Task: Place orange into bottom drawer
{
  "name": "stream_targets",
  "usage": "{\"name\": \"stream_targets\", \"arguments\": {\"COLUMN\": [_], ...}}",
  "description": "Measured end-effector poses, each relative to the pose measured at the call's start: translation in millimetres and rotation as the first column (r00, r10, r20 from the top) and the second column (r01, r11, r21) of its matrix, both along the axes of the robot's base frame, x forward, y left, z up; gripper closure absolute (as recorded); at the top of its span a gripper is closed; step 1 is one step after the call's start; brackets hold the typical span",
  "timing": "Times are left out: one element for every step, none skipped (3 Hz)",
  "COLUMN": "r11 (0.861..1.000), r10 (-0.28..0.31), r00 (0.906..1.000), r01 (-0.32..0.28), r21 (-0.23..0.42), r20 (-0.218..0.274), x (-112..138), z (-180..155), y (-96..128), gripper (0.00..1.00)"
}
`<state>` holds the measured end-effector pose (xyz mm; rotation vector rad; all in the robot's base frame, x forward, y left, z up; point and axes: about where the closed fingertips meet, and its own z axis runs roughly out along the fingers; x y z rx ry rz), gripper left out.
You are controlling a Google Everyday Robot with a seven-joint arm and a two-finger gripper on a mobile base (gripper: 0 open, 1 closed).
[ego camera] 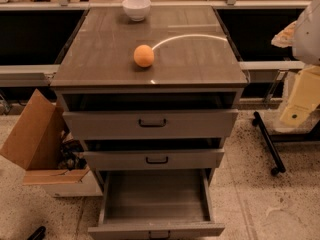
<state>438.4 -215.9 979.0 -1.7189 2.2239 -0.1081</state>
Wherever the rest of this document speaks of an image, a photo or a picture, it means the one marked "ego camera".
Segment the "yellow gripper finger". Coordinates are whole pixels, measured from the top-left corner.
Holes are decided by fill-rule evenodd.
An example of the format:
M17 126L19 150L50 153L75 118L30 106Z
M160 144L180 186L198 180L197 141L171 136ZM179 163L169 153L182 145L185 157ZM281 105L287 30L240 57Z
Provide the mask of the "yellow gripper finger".
M296 74L280 122L291 127L299 127L319 105L320 66L311 65Z

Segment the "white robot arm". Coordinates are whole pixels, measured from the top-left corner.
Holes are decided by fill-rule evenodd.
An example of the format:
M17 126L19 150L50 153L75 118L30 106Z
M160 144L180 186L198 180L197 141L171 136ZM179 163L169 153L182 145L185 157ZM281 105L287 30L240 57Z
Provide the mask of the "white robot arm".
M305 67L295 75L280 121L298 127L320 105L320 0L312 0L298 17L292 51Z

